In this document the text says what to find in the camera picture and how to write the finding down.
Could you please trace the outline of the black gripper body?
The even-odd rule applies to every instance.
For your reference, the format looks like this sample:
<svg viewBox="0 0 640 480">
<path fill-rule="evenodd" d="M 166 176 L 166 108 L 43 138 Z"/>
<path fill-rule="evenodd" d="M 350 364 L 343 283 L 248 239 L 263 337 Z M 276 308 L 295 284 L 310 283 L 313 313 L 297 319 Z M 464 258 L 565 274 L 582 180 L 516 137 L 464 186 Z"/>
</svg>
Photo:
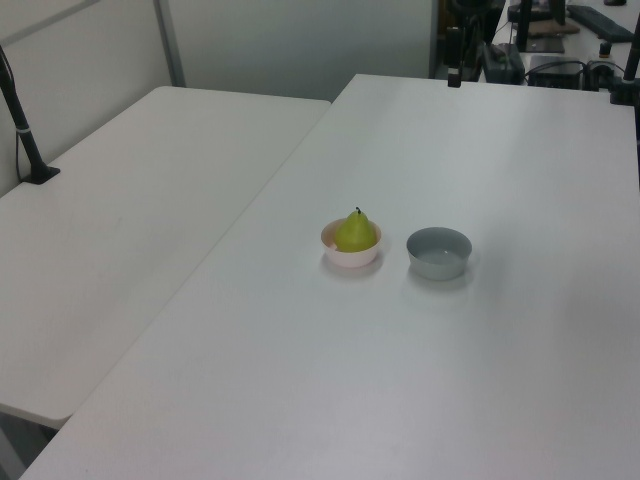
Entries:
<svg viewBox="0 0 640 480">
<path fill-rule="evenodd" d="M 458 69 L 463 50 L 463 31 L 459 27 L 446 30 L 446 65 L 449 69 Z"/>
</svg>

